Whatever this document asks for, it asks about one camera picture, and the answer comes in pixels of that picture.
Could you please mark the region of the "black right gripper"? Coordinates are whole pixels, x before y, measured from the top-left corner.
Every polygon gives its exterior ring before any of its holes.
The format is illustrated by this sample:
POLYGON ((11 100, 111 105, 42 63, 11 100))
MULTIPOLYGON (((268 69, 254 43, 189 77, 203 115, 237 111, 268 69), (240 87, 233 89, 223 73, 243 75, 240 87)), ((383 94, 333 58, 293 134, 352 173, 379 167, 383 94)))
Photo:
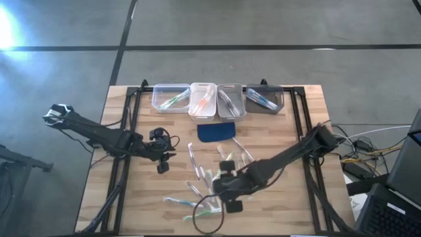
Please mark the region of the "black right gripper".
POLYGON ((243 211, 243 202, 237 200, 238 197, 252 193, 248 179, 243 173, 233 174, 235 163, 231 160, 221 161, 219 167, 220 176, 212 182, 214 193, 225 205, 227 213, 240 213, 243 211))

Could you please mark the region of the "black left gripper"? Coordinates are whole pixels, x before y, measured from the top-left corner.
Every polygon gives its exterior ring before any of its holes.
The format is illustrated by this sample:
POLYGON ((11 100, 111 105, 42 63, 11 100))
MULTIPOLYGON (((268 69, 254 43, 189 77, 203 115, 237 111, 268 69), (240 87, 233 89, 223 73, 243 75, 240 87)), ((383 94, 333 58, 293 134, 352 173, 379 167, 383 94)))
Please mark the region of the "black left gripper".
POLYGON ((158 127, 149 133, 149 151, 152 153, 151 160, 158 161, 157 172, 163 174, 169 170, 167 161, 176 156, 176 151, 169 151, 171 148, 170 135, 167 130, 158 127))

